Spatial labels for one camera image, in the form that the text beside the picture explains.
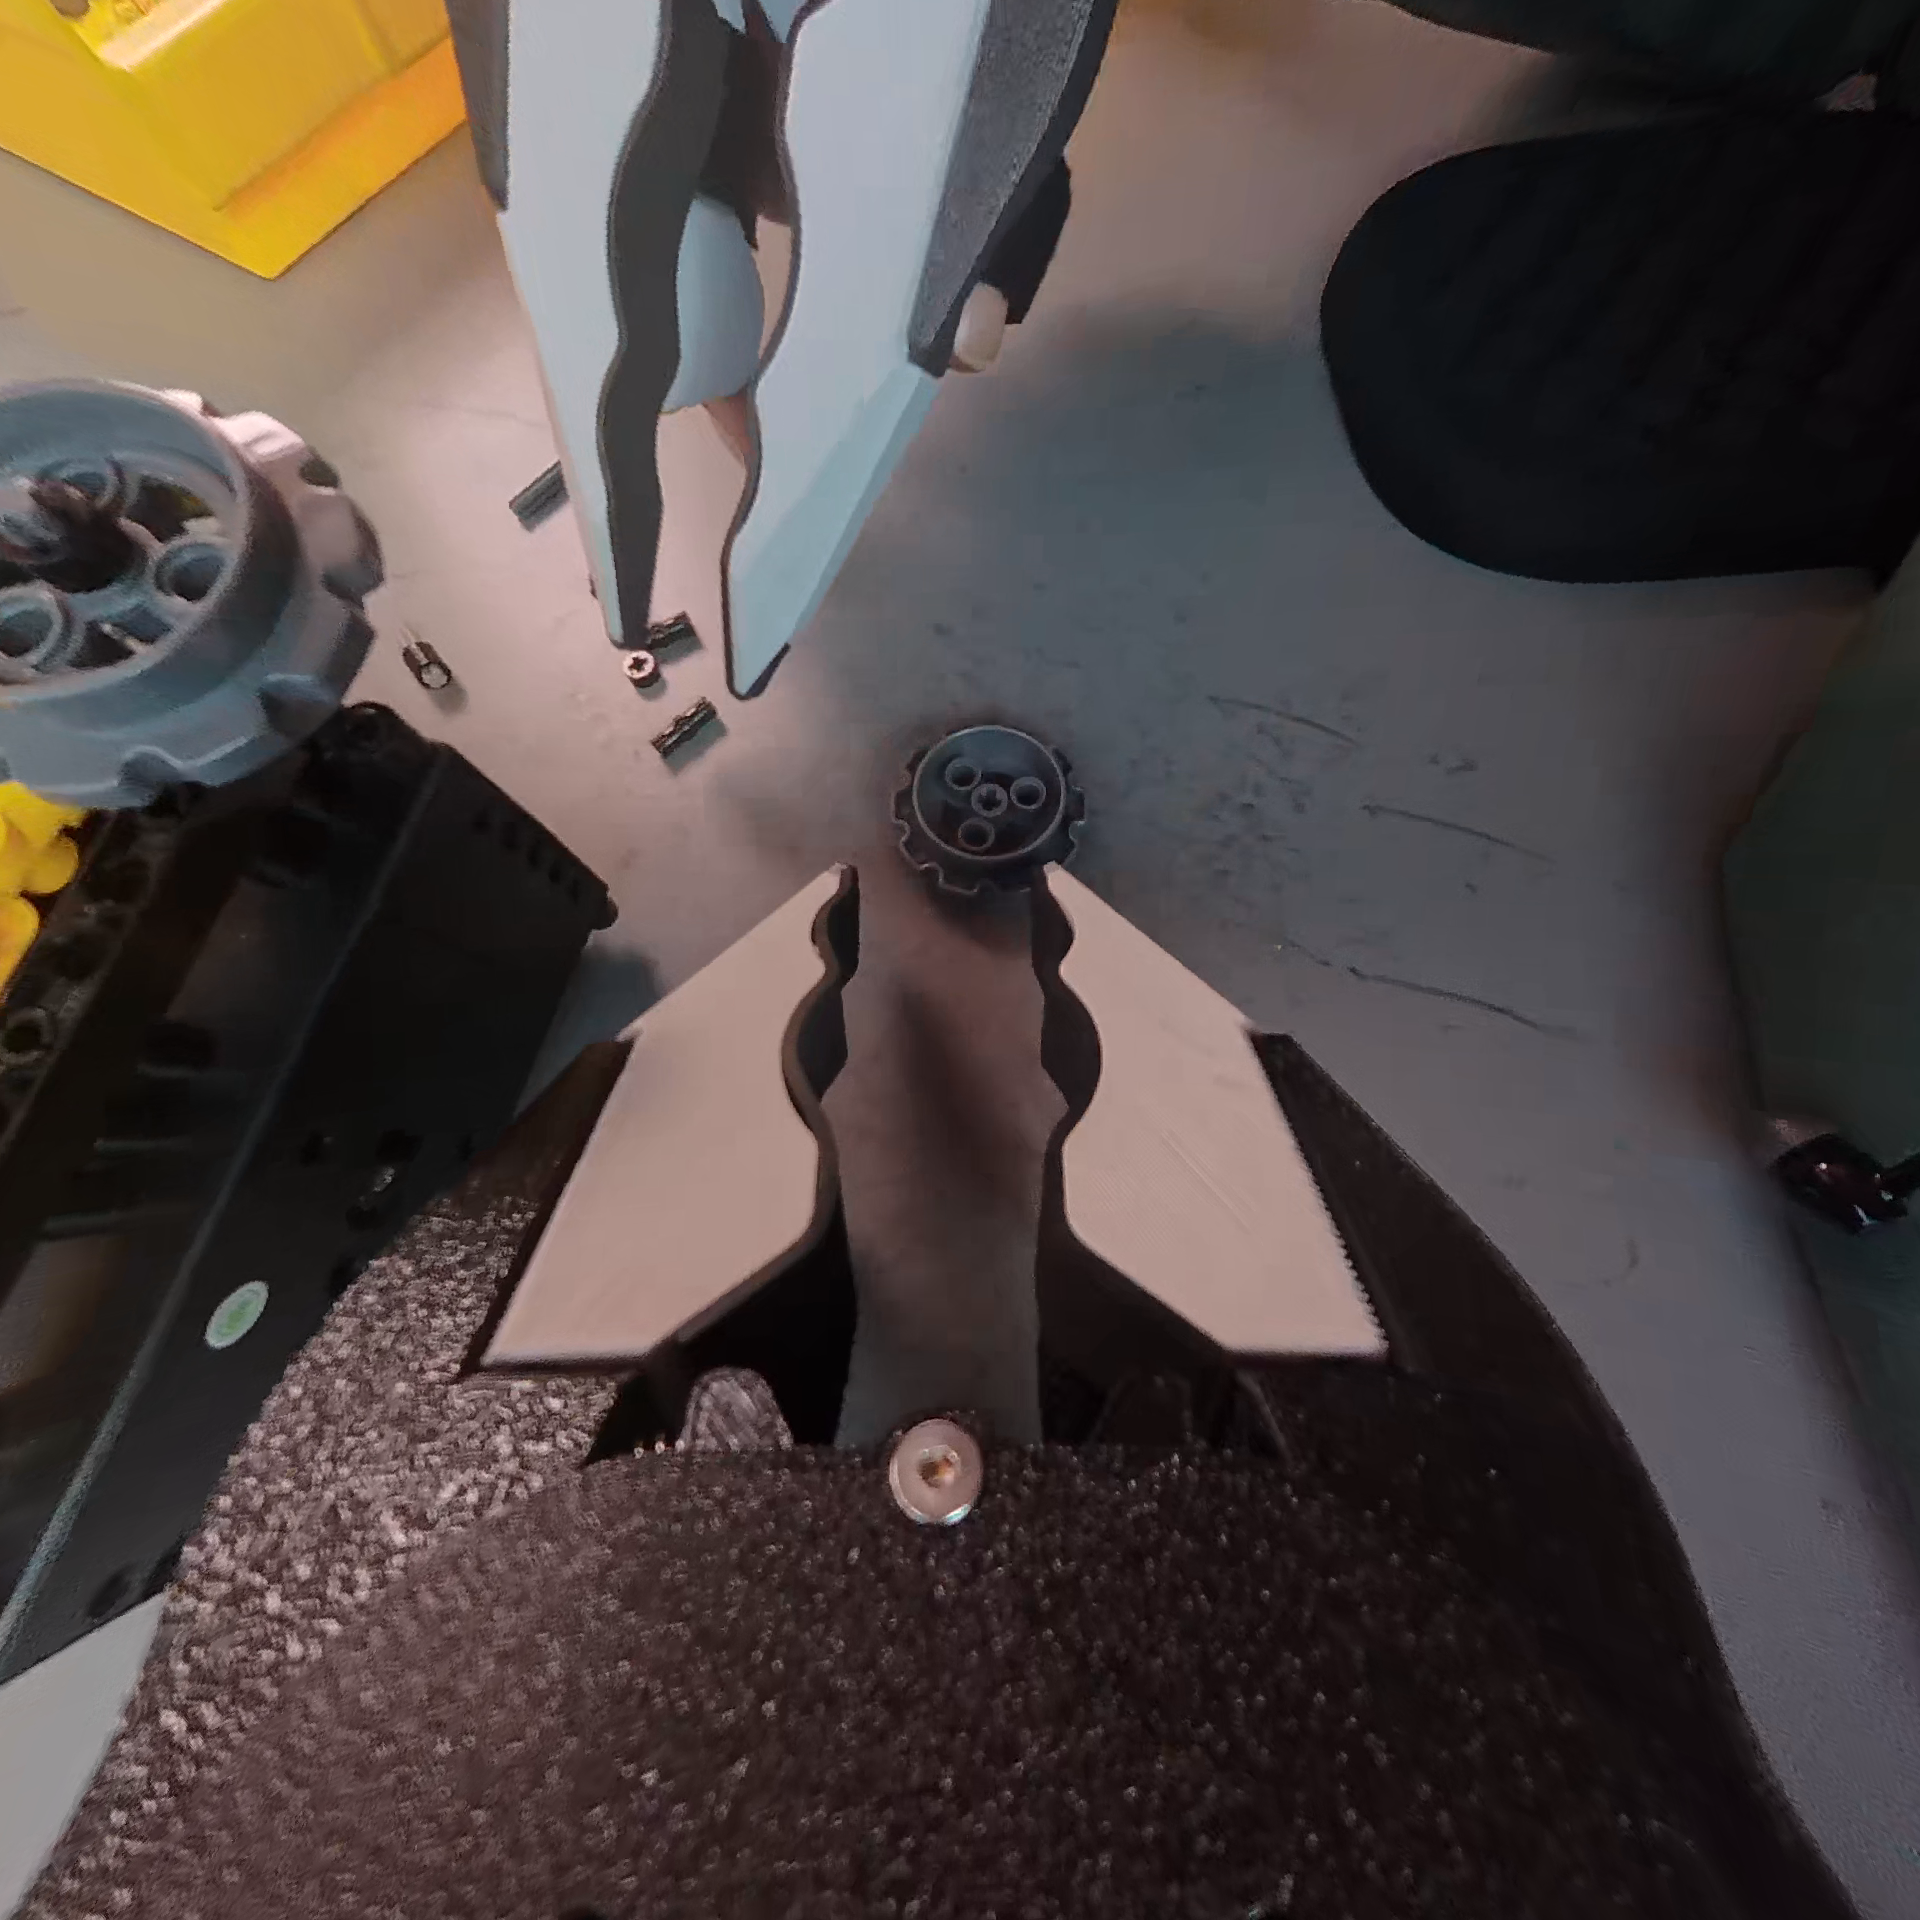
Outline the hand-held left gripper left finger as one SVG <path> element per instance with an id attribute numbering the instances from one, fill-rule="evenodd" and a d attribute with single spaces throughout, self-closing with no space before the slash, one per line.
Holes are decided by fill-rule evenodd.
<path id="1" fill-rule="evenodd" d="M 549 1090 L 563 1160 L 475 1341 L 484 1377 L 612 1377 L 614 1447 L 714 1373 L 828 1447 L 858 1330 L 826 1096 L 849 1061 L 855 869 L 828 869 Z"/>

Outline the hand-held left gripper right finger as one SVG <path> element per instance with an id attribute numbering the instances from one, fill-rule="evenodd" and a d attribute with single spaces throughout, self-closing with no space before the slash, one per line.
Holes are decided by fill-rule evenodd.
<path id="1" fill-rule="evenodd" d="M 1242 1378 L 1387 1363 L 1250 1017 L 1063 869 L 1031 896 L 1046 1438 L 1214 1438 Z"/>

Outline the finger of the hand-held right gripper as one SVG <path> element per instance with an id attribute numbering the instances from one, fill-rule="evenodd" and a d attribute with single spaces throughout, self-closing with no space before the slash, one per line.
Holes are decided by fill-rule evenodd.
<path id="1" fill-rule="evenodd" d="M 788 283 L 726 541 L 726 679 L 757 698 L 817 615 L 939 378 L 909 349 L 985 3 L 805 7 L 787 40 Z"/>
<path id="2" fill-rule="evenodd" d="M 659 418 L 708 153 L 706 3 L 513 3 L 498 227 L 609 635 L 649 624 Z"/>

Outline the yellow storage bin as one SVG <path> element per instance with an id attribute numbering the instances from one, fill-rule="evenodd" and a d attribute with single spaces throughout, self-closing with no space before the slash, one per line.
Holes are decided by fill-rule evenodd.
<path id="1" fill-rule="evenodd" d="M 261 280 L 463 121 L 443 3 L 4 3 L 2 150 Z"/>

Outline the yellow lego vehicle model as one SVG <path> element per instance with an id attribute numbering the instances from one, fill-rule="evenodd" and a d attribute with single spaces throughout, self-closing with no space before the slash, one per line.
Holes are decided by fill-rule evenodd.
<path id="1" fill-rule="evenodd" d="M 163 1594 L 291 1358 L 509 1126 L 614 919 L 377 705 L 87 831 L 4 989 L 4 1681 Z"/>

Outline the small grey lego wheel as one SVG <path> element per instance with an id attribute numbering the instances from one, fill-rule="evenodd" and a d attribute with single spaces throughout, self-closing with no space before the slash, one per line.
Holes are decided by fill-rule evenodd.
<path id="1" fill-rule="evenodd" d="M 1005 726 L 971 726 L 923 746 L 894 794 L 903 864 L 958 901 L 1026 896 L 1074 861 L 1089 822 L 1063 753 Z"/>

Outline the person's right forearm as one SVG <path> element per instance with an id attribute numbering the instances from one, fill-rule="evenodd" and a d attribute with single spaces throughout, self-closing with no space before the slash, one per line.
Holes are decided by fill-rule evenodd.
<path id="1" fill-rule="evenodd" d="M 1753 102 L 1810 104 L 1868 78 L 1879 109 L 1918 113 L 1916 3 L 1398 3 L 1398 11 Z"/>

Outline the person's right hand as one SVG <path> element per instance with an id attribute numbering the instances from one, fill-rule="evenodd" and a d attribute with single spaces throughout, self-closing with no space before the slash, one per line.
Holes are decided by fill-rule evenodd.
<path id="1" fill-rule="evenodd" d="M 951 338 L 949 371 L 982 374 L 1003 337 L 1025 322 L 1060 245 L 1071 206 L 1067 158 L 1058 158 L 989 253 Z"/>

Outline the person's green sweatshirt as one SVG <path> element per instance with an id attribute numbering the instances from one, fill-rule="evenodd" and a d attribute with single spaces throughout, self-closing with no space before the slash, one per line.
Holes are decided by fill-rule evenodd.
<path id="1" fill-rule="evenodd" d="M 1918 1149 L 1918 549 L 1722 862 L 1761 1110 L 1893 1168 Z"/>

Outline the black drawstring toggle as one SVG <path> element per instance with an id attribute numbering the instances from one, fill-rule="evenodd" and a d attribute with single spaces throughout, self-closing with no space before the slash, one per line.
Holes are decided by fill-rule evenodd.
<path id="1" fill-rule="evenodd" d="M 1916 1153 L 1885 1163 L 1837 1133 L 1794 1139 L 1769 1171 L 1794 1203 L 1849 1235 L 1908 1219 L 1918 1195 Z"/>

